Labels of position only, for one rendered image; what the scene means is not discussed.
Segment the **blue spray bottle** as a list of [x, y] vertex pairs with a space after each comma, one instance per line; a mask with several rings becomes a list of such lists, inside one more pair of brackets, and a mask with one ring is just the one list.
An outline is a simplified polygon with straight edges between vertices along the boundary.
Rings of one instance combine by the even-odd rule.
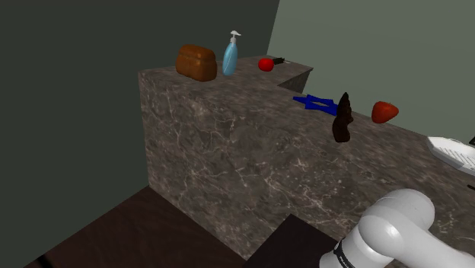
[[234, 74], [238, 60], [237, 37], [239, 37], [241, 34], [238, 33], [236, 30], [233, 30], [232, 32], [230, 32], [230, 35], [230, 43], [228, 44], [225, 50], [222, 63], [222, 73], [226, 76]]

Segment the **red apple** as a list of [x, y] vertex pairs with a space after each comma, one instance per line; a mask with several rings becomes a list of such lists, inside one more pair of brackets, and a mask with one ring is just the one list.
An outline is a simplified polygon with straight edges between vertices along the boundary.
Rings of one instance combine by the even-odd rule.
[[386, 123], [399, 113], [399, 109], [391, 103], [378, 101], [374, 104], [371, 119], [374, 123]]

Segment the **white dish rack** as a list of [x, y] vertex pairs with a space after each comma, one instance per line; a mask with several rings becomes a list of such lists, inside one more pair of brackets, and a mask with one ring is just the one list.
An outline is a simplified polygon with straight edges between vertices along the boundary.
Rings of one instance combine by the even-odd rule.
[[475, 148], [456, 139], [428, 136], [429, 151], [453, 168], [475, 177]]

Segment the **dark brown figurine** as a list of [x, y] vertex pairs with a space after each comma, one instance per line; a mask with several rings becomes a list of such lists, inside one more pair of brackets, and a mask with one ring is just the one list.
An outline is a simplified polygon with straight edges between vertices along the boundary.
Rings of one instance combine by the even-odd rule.
[[349, 95], [345, 92], [338, 103], [336, 117], [332, 125], [333, 137], [336, 142], [343, 143], [350, 140], [348, 125], [352, 123], [353, 120]]

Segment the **blue star shaped object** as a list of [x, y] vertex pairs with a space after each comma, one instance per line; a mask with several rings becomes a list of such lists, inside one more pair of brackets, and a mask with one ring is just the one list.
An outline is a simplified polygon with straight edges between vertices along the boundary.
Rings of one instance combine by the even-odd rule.
[[330, 115], [336, 116], [338, 105], [332, 99], [315, 97], [311, 94], [306, 96], [294, 96], [294, 101], [304, 104], [306, 110], [320, 110]]

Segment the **brown bread loaf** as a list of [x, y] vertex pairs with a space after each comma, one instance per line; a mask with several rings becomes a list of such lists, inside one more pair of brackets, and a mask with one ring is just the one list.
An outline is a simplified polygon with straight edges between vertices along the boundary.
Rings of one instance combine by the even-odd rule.
[[179, 74], [197, 81], [212, 81], [217, 76], [216, 57], [211, 49], [186, 44], [179, 50], [175, 69]]

